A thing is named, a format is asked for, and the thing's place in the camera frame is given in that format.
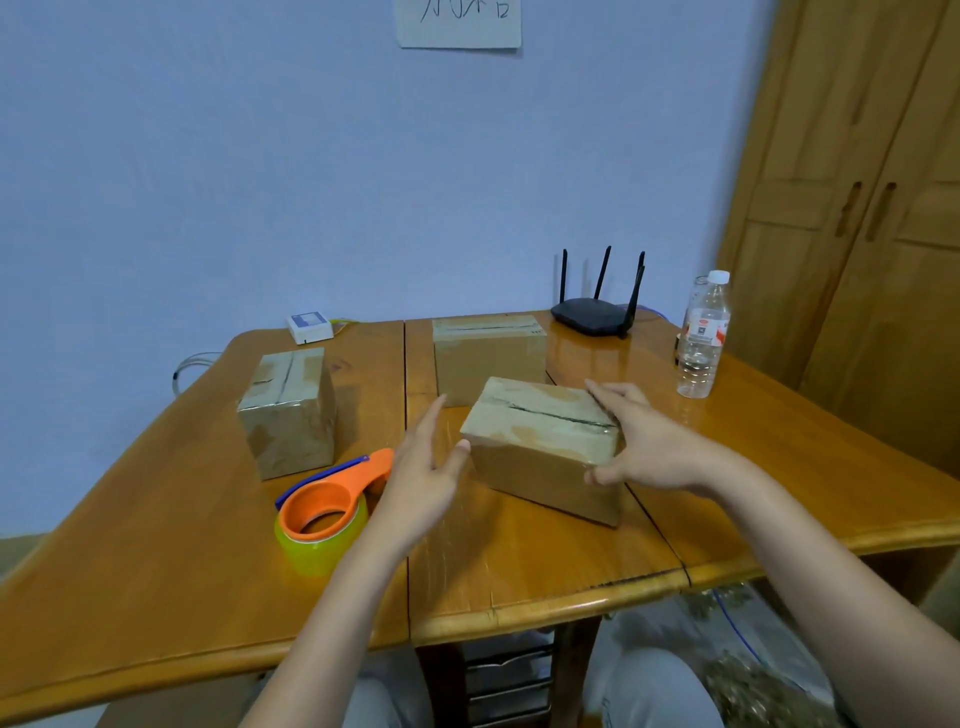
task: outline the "cardboard box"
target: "cardboard box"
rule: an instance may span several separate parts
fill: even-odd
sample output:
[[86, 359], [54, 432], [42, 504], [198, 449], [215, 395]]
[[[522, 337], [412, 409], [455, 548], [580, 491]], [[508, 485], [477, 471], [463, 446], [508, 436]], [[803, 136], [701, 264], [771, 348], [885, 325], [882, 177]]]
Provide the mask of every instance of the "cardboard box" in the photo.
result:
[[262, 479], [330, 465], [337, 405], [324, 350], [264, 356], [237, 414]]
[[546, 332], [533, 316], [434, 319], [433, 351], [447, 407], [476, 402], [491, 376], [546, 380]]
[[610, 460], [620, 428], [590, 393], [491, 377], [460, 434], [480, 480], [495, 490], [591, 521], [620, 523], [622, 483], [587, 485], [584, 473]]

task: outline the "wifi router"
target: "wifi router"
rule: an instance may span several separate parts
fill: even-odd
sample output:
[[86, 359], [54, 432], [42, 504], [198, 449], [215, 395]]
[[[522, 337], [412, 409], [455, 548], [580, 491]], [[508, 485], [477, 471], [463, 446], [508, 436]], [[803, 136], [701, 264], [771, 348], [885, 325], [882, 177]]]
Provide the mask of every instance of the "wifi router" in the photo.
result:
[[627, 331], [634, 325], [636, 316], [636, 296], [640, 291], [640, 281], [643, 280], [643, 258], [646, 251], [640, 254], [640, 262], [636, 266], [636, 281], [634, 292], [630, 296], [630, 304], [626, 312], [613, 303], [600, 300], [600, 286], [607, 273], [607, 261], [610, 260], [610, 249], [603, 256], [603, 266], [600, 268], [600, 277], [597, 279], [597, 288], [592, 299], [565, 299], [566, 292], [566, 248], [564, 248], [564, 265], [560, 273], [560, 302], [550, 309], [553, 317], [565, 326], [580, 331], [587, 336], [613, 336], [626, 338]]

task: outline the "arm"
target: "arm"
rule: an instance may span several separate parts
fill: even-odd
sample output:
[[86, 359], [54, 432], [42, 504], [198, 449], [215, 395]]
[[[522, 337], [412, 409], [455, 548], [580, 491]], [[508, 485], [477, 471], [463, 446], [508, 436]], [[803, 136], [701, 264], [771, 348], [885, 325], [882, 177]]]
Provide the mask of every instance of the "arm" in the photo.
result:
[[843, 547], [752, 462], [650, 406], [633, 384], [588, 389], [627, 447], [588, 482], [685, 488], [727, 512], [866, 726], [955, 725], [960, 643]]
[[469, 456], [463, 440], [440, 468], [432, 467], [433, 432], [443, 402], [443, 397], [434, 401], [396, 450], [370, 522], [333, 572], [242, 728], [343, 724], [380, 599], [400, 561], [449, 507]]

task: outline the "wooden cabinet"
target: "wooden cabinet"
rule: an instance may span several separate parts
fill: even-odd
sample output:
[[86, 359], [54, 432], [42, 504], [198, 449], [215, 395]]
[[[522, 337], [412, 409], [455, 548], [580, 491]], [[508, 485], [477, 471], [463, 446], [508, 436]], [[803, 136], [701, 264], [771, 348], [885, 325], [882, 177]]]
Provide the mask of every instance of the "wooden cabinet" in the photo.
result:
[[730, 351], [960, 475], [960, 0], [784, 0], [718, 266]]

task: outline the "person's right arm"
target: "person's right arm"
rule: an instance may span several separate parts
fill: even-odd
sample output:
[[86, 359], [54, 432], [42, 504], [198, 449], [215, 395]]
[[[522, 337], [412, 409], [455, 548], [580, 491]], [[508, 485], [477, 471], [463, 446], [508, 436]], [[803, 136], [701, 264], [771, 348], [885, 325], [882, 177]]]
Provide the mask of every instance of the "person's right arm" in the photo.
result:
[[960, 725], [960, 643], [834, 539], [754, 463], [678, 425], [633, 384], [587, 388], [626, 448], [588, 482], [684, 488], [727, 512], [865, 726]]

